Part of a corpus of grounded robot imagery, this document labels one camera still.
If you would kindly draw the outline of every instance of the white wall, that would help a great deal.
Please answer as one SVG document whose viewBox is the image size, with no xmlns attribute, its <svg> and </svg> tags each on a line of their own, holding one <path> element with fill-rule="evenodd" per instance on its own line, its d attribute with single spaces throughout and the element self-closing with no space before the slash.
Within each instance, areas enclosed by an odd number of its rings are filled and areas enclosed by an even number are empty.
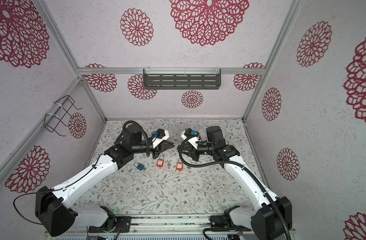
<svg viewBox="0 0 366 240">
<path fill-rule="evenodd" d="M 0 166 L 75 79 L 32 3 L 8 4 L 0 1 Z M 63 182 L 87 161 L 102 123 L 81 86 L 71 96 L 82 109 L 71 108 L 70 112 L 84 116 L 86 132 L 75 138 L 68 127 L 60 125 L 56 130 L 65 137 L 44 131 L 31 146 L 31 150 L 43 149 L 34 155 L 46 159 L 21 159 L 9 180 L 0 186 L 0 239 L 40 238 L 45 229 L 19 217 L 13 199 L 44 185 L 51 188 Z M 24 216 L 37 222 L 32 196 L 19 199 L 17 206 Z"/>
<path fill-rule="evenodd" d="M 318 61 L 302 66 L 299 43 L 321 21 L 331 26 L 330 43 L 318 46 L 320 52 L 326 49 Z M 355 117 L 353 107 L 359 105 L 346 103 L 344 88 L 353 79 L 346 67 L 365 39 L 366 1 L 305 1 L 247 122 L 271 188 L 292 202 L 293 228 L 300 239 L 366 239 L 366 121 Z M 366 53 L 360 60 L 359 73 L 366 71 Z M 366 86 L 366 79 L 353 83 Z M 281 108 L 268 121 L 262 101 L 270 88 L 279 91 L 281 100 L 274 105 Z M 351 90 L 366 95 L 361 88 Z M 282 149 L 294 155 L 281 154 Z M 281 174 L 282 159 L 291 160 L 291 170 Z"/>
<path fill-rule="evenodd" d="M 42 50 L 46 57 L 30 68 L 0 61 L 0 165 L 75 79 L 51 37 L 48 47 Z"/>
<path fill-rule="evenodd" d="M 17 167 L 18 170 L 14 170 L 9 179 L 0 186 L 0 239 L 17 239 L 17 237 L 24 240 L 39 239 L 46 229 L 23 220 L 13 208 L 13 199 L 27 192 L 36 192 L 43 186 L 52 188 L 69 179 L 84 168 L 90 148 L 95 147 L 94 140 L 99 133 L 102 122 L 86 97 L 82 86 L 78 86 L 71 93 L 71 97 L 75 100 L 77 108 L 82 109 L 76 110 L 72 107 L 70 113 L 71 115 L 74 113 L 83 115 L 86 121 L 85 133 L 80 138 L 73 137 L 69 128 L 60 124 L 56 130 L 60 134 L 66 135 L 65 137 L 61 137 L 55 132 L 44 131 L 42 136 L 33 144 L 31 150 L 35 149 L 34 146 L 39 146 L 44 149 L 42 153 L 49 160 L 39 161 L 40 167 L 37 167 L 32 161 L 27 161 L 30 158 L 25 157 L 26 161 L 22 159 L 21 164 Z M 63 110 L 59 111 L 60 116 L 63 114 Z M 68 124 L 69 118 L 69 116 L 64 118 L 66 124 Z M 50 124 L 54 126 L 56 123 L 57 121 L 54 120 Z M 21 187 L 27 182 L 27 179 L 35 183 L 35 179 L 41 176 L 44 176 L 44 180 L 33 184 L 33 189 L 25 190 Z M 34 194 L 19 198 L 16 205 L 26 218 L 39 222 L 34 215 Z"/>
<path fill-rule="evenodd" d="M 217 1 L 203 1 L 202 5 L 200 1 L 196 2 L 198 5 L 192 2 L 187 9 L 195 10 L 190 14 L 198 14 L 201 21 L 206 22 L 198 23 L 198 32 L 201 26 L 210 26 L 206 31 L 211 41 L 208 44 L 192 43 L 193 38 L 201 35 L 189 34 L 191 39 L 183 36 L 181 27 L 171 16 L 183 17 L 183 12 L 177 9 L 188 2 L 56 0 L 46 1 L 46 4 L 80 67 L 243 67 L 250 63 L 266 64 L 292 1 L 243 0 L 234 5 L 227 1 L 231 5 L 219 7 L 224 11 L 222 14 L 212 14 L 212 6 L 221 5 Z M 128 15 L 129 9 L 137 9 L 136 13 L 132 10 L 132 17 Z M 240 12 L 227 15 L 233 11 Z M 135 33 L 129 36 L 129 25 L 136 27 L 138 23 L 131 19 L 137 17 L 145 21 L 138 32 L 140 36 Z M 219 31 L 212 28 L 215 25 L 219 26 Z M 209 34 L 213 31 L 219 32 L 219 36 Z M 127 84 L 131 77 L 99 74 L 89 82 L 108 118 L 240 118 L 254 88 L 238 89 L 234 75 L 222 75 L 219 90 L 199 91 L 203 97 L 201 105 L 187 108 L 181 102 L 186 92 L 183 90 L 158 90 L 156 94 L 146 90 L 152 98 L 134 97 Z M 94 84 L 96 81 L 101 81 L 98 86 Z"/>
</svg>

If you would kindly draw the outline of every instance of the wallpaper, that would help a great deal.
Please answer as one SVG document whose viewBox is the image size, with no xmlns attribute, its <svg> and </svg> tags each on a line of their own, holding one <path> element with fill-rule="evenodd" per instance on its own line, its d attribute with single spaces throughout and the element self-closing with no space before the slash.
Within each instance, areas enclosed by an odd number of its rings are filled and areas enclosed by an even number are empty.
<svg viewBox="0 0 366 240">
<path fill-rule="evenodd" d="M 300 239 L 366 240 L 366 1 L 306 1 L 247 122 Z"/>
<path fill-rule="evenodd" d="M 222 75 L 218 90 L 147 90 L 142 74 L 89 74 L 107 118 L 241 118 L 259 79 Z"/>
<path fill-rule="evenodd" d="M 97 157 L 113 145 L 125 121 L 107 121 L 94 156 Z M 219 126 L 228 144 L 240 152 L 253 173 L 261 179 L 257 163 L 240 119 L 227 120 L 137 120 L 147 133 L 159 128 L 167 130 L 168 139 L 180 144 L 180 134 L 187 128 L 199 132 L 207 139 L 206 128 Z M 193 168 L 183 166 L 176 170 L 179 156 L 176 149 L 161 154 L 163 166 L 157 159 L 135 154 L 134 159 L 115 173 L 102 179 L 75 203 L 78 207 L 108 206 L 115 214 L 214 214 L 240 205 L 252 208 L 251 201 L 241 186 L 221 166 Z M 198 164 L 212 162 L 211 156 L 201 156 Z M 136 167 L 141 163 L 145 169 Z"/>
<path fill-rule="evenodd" d="M 102 122 L 81 85 L 71 93 L 71 97 L 78 109 L 70 108 L 70 115 L 63 110 L 57 113 L 59 116 L 65 114 L 63 119 L 68 125 L 60 123 L 55 128 L 63 136 L 45 130 L 0 186 L 0 239 L 16 239 L 17 236 L 20 239 L 39 239 L 45 228 L 19 217 L 13 208 L 13 199 L 21 194 L 36 192 L 43 186 L 51 188 L 84 168 Z M 58 123 L 53 119 L 50 122 L 52 127 Z M 24 217 L 38 222 L 34 215 L 34 203 L 35 195 L 27 195 L 17 199 L 16 206 Z"/>
<path fill-rule="evenodd" d="M 74 80 L 31 1 L 0 1 L 0 165 Z"/>
<path fill-rule="evenodd" d="M 243 67 L 266 63 L 291 2 L 48 0 L 46 4 L 79 66 Z"/>
</svg>

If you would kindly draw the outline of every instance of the wire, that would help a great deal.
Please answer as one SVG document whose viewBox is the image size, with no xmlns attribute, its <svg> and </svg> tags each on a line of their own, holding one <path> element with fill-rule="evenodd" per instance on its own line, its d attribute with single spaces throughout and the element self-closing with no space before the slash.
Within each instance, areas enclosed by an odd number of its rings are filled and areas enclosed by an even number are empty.
<svg viewBox="0 0 366 240">
<path fill-rule="evenodd" d="M 119 232 L 120 232 L 120 229 L 121 229 L 121 226 L 120 226 L 120 224 L 119 224 L 119 223 L 118 223 L 118 225 L 117 225 L 117 226 L 118 226 L 118 228 L 119 228 L 119 229 L 118 229 L 118 234 L 116 235 L 116 239 L 118 239 Z"/>
<path fill-rule="evenodd" d="M 84 178 L 87 174 L 89 174 L 93 169 L 95 169 L 95 166 L 96 166 L 96 164 L 98 163 L 99 157 L 100 157 L 100 156 L 102 156 L 102 155 L 103 155 L 103 154 L 100 154 L 100 155 L 98 156 L 98 159 L 96 160 L 95 164 L 94 164 L 94 165 L 92 165 L 92 168 L 91 168 L 91 169 L 90 169 L 90 170 L 89 170 L 85 175 L 83 175 L 80 179 L 76 180 L 75 182 L 71 183 L 70 185 L 67 185 L 67 186 L 66 186 L 66 187 L 64 187 L 64 188 L 68 188 L 69 186 L 74 185 L 74 184 L 75 184 L 75 183 L 77 183 L 79 180 L 81 180 L 82 178 Z M 19 216 L 21 216 L 24 220 L 26 220 L 26 221 L 28 221 L 28 222 L 30 222 L 30 223 L 35 223 L 35 224 L 37 224 L 37 225 L 43 225 L 43 224 L 41 224 L 41 223 L 33 222 L 33 221 L 31 221 L 31 220 L 29 220 L 29 219 L 25 218 L 25 217 L 24 217 L 24 216 L 19 212 L 19 210 L 17 209 L 17 207 L 16 207 L 16 205 L 15 205 L 15 201 L 16 201 L 18 198 L 23 197 L 23 196 L 25 196 L 25 195 L 38 194 L 38 193 L 56 192 L 56 191 L 63 190 L 64 188 L 56 189 L 56 190 L 51 190 L 51 191 L 46 191 L 46 192 L 30 192 L 30 193 L 26 193 L 26 194 L 19 195 L 19 196 L 17 196 L 17 197 L 14 199 L 14 201 L 13 201 L 13 206 L 14 206 L 14 208 L 15 208 L 16 212 L 19 214 Z"/>
<path fill-rule="evenodd" d="M 188 140 L 190 140 L 193 137 L 199 137 L 199 135 L 193 134 L 193 135 L 187 137 L 186 139 L 183 140 L 183 142 L 180 144 L 180 146 L 184 146 L 186 144 L 186 142 L 188 142 Z M 282 213 L 280 212 L 280 210 L 277 207 L 277 205 L 275 204 L 275 202 L 272 200 L 270 194 L 266 191 L 266 189 L 263 187 L 263 185 L 260 183 L 260 181 L 256 178 L 256 176 L 248 168 L 246 168 L 245 166 L 243 166 L 242 164 L 240 164 L 238 162 L 233 162 L 233 161 L 214 161 L 214 162 L 207 162 L 207 163 L 204 163 L 204 164 L 197 164 L 197 165 L 196 164 L 191 164 L 191 163 L 186 162 L 183 159 L 183 156 L 182 156 L 183 152 L 180 149 L 177 149 L 177 150 L 178 150 L 180 160 L 185 165 L 187 165 L 189 167 L 207 167 L 207 166 L 211 166 L 211 165 L 214 165 L 214 164 L 227 163 L 227 164 L 237 165 L 240 168 L 242 168 L 244 171 L 246 171 L 248 173 L 248 175 L 250 175 L 253 178 L 253 180 L 256 182 L 256 184 L 259 186 L 260 190 L 264 193 L 263 195 L 265 197 L 267 197 L 268 201 L 270 202 L 271 207 L 274 209 L 274 212 L 279 217 L 279 220 L 280 220 L 280 222 L 282 224 L 282 227 L 284 229 L 284 235 L 286 236 L 286 239 L 291 240 L 291 235 L 290 235 L 287 223 L 286 223 Z"/>
<path fill-rule="evenodd" d="M 211 238 L 209 238 L 209 236 L 207 236 L 206 232 L 207 231 L 213 231 L 213 232 L 222 232 L 222 231 L 231 231 L 231 230 L 236 230 L 236 229 L 240 229 L 240 228 L 244 228 L 243 226 L 236 226 L 233 228 L 205 228 L 203 229 L 202 233 L 205 236 L 205 238 L 207 240 L 212 240 Z"/>
</svg>

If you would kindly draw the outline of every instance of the cable tie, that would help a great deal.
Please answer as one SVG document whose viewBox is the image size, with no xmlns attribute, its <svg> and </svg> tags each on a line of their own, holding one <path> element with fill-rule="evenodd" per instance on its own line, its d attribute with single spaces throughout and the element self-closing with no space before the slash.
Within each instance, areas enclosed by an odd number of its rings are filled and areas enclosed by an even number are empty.
<svg viewBox="0 0 366 240">
<path fill-rule="evenodd" d="M 57 115 L 55 115 L 55 114 L 53 114 L 53 113 L 46 113 L 47 115 L 52 115 L 52 116 L 55 116 L 55 117 L 57 117 L 58 118 L 58 116 Z"/>
</svg>

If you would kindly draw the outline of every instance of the black cable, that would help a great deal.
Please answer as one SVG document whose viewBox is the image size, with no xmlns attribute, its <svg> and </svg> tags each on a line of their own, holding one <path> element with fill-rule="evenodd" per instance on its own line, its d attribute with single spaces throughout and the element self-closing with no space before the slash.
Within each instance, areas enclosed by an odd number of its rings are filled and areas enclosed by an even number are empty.
<svg viewBox="0 0 366 240">
<path fill-rule="evenodd" d="M 100 154 L 100 155 L 98 156 L 98 159 L 96 160 L 95 164 L 92 166 L 92 168 L 91 168 L 91 169 L 90 169 L 90 170 L 89 170 L 85 175 L 83 175 L 80 179 L 76 180 L 75 182 L 71 183 L 70 185 L 67 185 L 65 188 L 68 188 L 69 186 L 74 185 L 74 184 L 75 184 L 75 183 L 77 183 L 79 180 L 81 180 L 82 178 L 84 178 L 87 174 L 89 174 L 93 169 L 95 169 L 95 168 L 96 168 L 95 166 L 96 166 L 96 164 L 98 163 L 99 157 L 100 157 L 100 156 L 102 156 L 102 155 L 103 155 L 103 154 Z M 17 209 L 17 207 L 16 207 L 16 205 L 15 205 L 15 201 L 16 201 L 18 198 L 23 197 L 23 196 L 25 196 L 25 195 L 38 194 L 38 193 L 56 192 L 56 191 L 60 191 L 60 190 L 62 190 L 62 189 L 64 189 L 64 188 L 56 189 L 56 190 L 51 190 L 51 191 L 46 191 L 46 192 L 30 192 L 30 193 L 26 193 L 26 194 L 19 195 L 19 196 L 17 196 L 17 197 L 13 200 L 13 206 L 14 206 L 14 208 L 15 208 L 16 212 L 19 214 L 19 216 L 21 216 L 24 220 L 26 220 L 26 221 L 28 221 L 28 222 L 30 222 L 30 223 L 35 223 L 35 224 L 37 224 L 37 225 L 43 225 L 43 224 L 41 224 L 41 223 L 33 222 L 33 221 L 31 221 L 31 220 L 29 220 L 29 219 L 25 218 L 25 217 L 24 217 L 24 216 L 19 212 L 19 210 Z"/>
<path fill-rule="evenodd" d="M 117 141 L 122 137 L 122 135 L 123 135 L 123 130 L 127 127 L 127 125 L 128 125 L 129 123 L 132 123 L 132 124 L 134 124 L 135 126 L 137 126 L 137 127 L 138 127 L 138 129 L 140 130 L 140 132 L 142 133 L 142 135 L 143 135 L 143 137 L 144 137 L 144 139 L 145 139 L 145 141 L 146 141 L 146 148 L 147 148 L 147 149 L 146 149 L 146 155 L 147 155 L 147 157 L 149 157 L 149 156 L 150 156 L 150 142 L 149 142 L 149 140 L 148 140 L 147 133 L 143 130 L 142 126 L 141 126 L 139 123 L 135 122 L 135 121 L 129 120 L 129 121 L 127 121 L 127 122 L 125 122 L 125 123 L 123 124 L 122 131 L 120 132 L 119 136 L 116 138 L 115 143 L 116 143 L 116 142 L 117 142 Z"/>
<path fill-rule="evenodd" d="M 205 228 L 205 229 L 203 229 L 202 233 L 207 240 L 212 240 L 211 238 L 209 238 L 209 236 L 207 236 L 207 234 L 206 234 L 207 231 L 222 232 L 222 231 L 227 231 L 227 230 L 229 230 L 229 231 L 236 230 L 236 229 L 240 229 L 240 228 L 245 228 L 245 227 L 237 226 L 237 227 L 233 227 L 233 228 Z"/>
<path fill-rule="evenodd" d="M 186 144 L 186 142 L 188 142 L 188 140 L 190 140 L 193 137 L 199 137 L 199 135 L 194 134 L 194 135 L 191 135 L 191 136 L 187 137 L 186 139 L 183 140 L 183 142 L 180 144 L 180 146 L 184 146 Z M 248 168 L 246 168 L 245 166 L 243 166 L 242 164 L 240 164 L 238 162 L 233 162 L 233 161 L 214 161 L 214 162 L 207 162 L 207 163 L 204 163 L 204 164 L 197 164 L 197 165 L 196 164 L 190 164 L 190 163 L 186 162 L 183 159 L 183 156 L 182 156 L 183 152 L 180 150 L 180 148 L 177 149 L 177 150 L 178 150 L 178 153 L 179 153 L 180 160 L 185 165 L 187 165 L 189 167 L 207 167 L 207 166 L 211 166 L 211 165 L 214 165 L 214 164 L 221 164 L 221 163 L 233 164 L 233 165 L 237 165 L 237 166 L 241 167 L 244 171 L 246 171 L 248 173 L 248 175 L 250 175 L 253 178 L 253 180 L 259 186 L 260 190 L 263 192 L 263 195 L 265 197 L 267 197 L 268 201 L 271 204 L 271 207 L 274 209 L 274 212 L 279 217 L 279 220 L 280 220 L 280 222 L 282 224 L 282 227 L 284 229 L 284 235 L 286 236 L 286 239 L 291 240 L 291 235 L 290 235 L 287 223 L 284 220 L 284 217 L 283 217 L 282 213 L 280 212 L 280 210 L 277 207 L 277 205 L 275 204 L 275 202 L 272 200 L 271 196 L 268 194 L 267 190 L 263 187 L 263 185 L 260 183 L 260 181 L 256 178 L 256 176 Z"/>
</svg>

